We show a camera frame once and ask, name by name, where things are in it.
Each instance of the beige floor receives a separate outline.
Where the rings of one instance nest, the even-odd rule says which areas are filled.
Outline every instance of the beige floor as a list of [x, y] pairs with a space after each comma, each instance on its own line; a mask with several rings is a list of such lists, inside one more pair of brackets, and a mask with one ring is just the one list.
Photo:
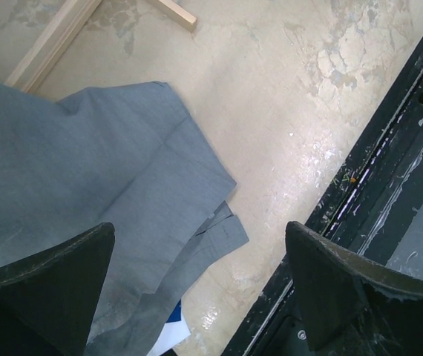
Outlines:
[[12, 73], [65, 0], [0, 0], [0, 82]]
[[238, 182], [250, 243], [187, 293], [182, 356], [219, 355], [423, 35], [421, 0], [103, 0], [38, 94], [170, 82]]

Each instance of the black metal frame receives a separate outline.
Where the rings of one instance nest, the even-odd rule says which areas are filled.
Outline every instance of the black metal frame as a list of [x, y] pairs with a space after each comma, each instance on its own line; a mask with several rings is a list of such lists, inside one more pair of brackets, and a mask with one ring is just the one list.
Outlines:
[[[299, 222], [287, 224], [286, 251], [306, 343], [316, 355], [423, 355], [423, 280], [358, 256]], [[262, 355], [301, 356], [293, 347], [302, 344], [297, 337], [287, 335], [281, 344]]]
[[[405, 117], [402, 112], [404, 106], [410, 104], [410, 96], [417, 97], [420, 94], [417, 93], [417, 86], [422, 82], [423, 39], [306, 221], [307, 227], [353, 251], [361, 250], [362, 246], [367, 247], [368, 236], [363, 234], [362, 238], [358, 232], [368, 229], [368, 224], [375, 224], [376, 212], [388, 204], [388, 197], [385, 200], [383, 190], [392, 179], [396, 179], [395, 184], [401, 184], [397, 180], [401, 177], [399, 169], [412, 162], [423, 149], [423, 109], [416, 109], [412, 117]], [[418, 179], [422, 174], [423, 161], [411, 179]], [[403, 210], [417, 208], [422, 203], [423, 189], [419, 197], [411, 195], [407, 198], [409, 200], [399, 202]], [[353, 215], [357, 207], [360, 211], [358, 216]], [[363, 215], [370, 215], [373, 221], [368, 219], [367, 225], [363, 226], [366, 220], [362, 221], [361, 212], [365, 209]], [[391, 209], [387, 218], [401, 218], [401, 209]], [[405, 219], [412, 219], [407, 211]], [[393, 228], [398, 228], [398, 224], [393, 225]], [[388, 240], [388, 234], [377, 233], [371, 236], [372, 243], [365, 256], [386, 263], [401, 237], [402, 234], [393, 234], [393, 240]], [[283, 319], [289, 314], [295, 314], [295, 309], [289, 264], [284, 258], [223, 355], [264, 355], [263, 350]]]

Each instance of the wooden frame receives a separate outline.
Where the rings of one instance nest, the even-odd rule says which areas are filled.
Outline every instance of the wooden frame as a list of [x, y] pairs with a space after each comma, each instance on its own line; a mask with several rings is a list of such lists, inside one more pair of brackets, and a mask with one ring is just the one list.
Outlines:
[[5, 84], [24, 92], [34, 92], [100, 2], [101, 0], [66, 0]]
[[197, 18], [172, 0], [148, 0], [148, 3], [155, 6], [190, 32], [195, 30], [197, 26]]

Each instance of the gray fabric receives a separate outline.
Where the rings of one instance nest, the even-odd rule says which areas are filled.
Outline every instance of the gray fabric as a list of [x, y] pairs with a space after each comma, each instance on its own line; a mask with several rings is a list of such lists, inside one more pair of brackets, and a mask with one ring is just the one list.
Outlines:
[[189, 286], [214, 261], [246, 242], [237, 217], [229, 217], [193, 237], [172, 264], [156, 293], [141, 296], [137, 312], [118, 329], [88, 344], [87, 355], [146, 355]]
[[[171, 283], [194, 235], [207, 241], [208, 231], [226, 231], [223, 202], [234, 186], [165, 83], [88, 88], [56, 104], [0, 84], [0, 266], [103, 221], [116, 228], [90, 340], [130, 323], [144, 295]], [[200, 263], [245, 243], [234, 232]], [[173, 299], [198, 276], [182, 277], [167, 291]], [[168, 311], [150, 308], [160, 320]]]

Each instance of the floor stain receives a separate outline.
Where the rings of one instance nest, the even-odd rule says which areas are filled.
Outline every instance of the floor stain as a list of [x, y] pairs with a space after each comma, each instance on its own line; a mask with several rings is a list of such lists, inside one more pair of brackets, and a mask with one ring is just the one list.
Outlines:
[[87, 30], [114, 29], [117, 37], [122, 41], [124, 51], [131, 55], [134, 50], [134, 28], [142, 14], [137, 10], [137, 0], [109, 0], [103, 1], [85, 28]]
[[[413, 23], [409, 0], [330, 0], [329, 11], [334, 20], [328, 37], [320, 43], [308, 45], [312, 29], [300, 24], [284, 23], [283, 31], [305, 63], [305, 76], [300, 81], [309, 97], [317, 105], [326, 105], [338, 96], [338, 104], [331, 111], [352, 114], [344, 98], [348, 90], [364, 90], [373, 82], [385, 88], [390, 74], [387, 68], [400, 53], [405, 53], [413, 41]], [[369, 59], [368, 53], [375, 53]], [[380, 100], [378, 95], [368, 96], [364, 105]]]
[[65, 0], [0, 0], [0, 30], [9, 23], [18, 22], [26, 27], [48, 24]]

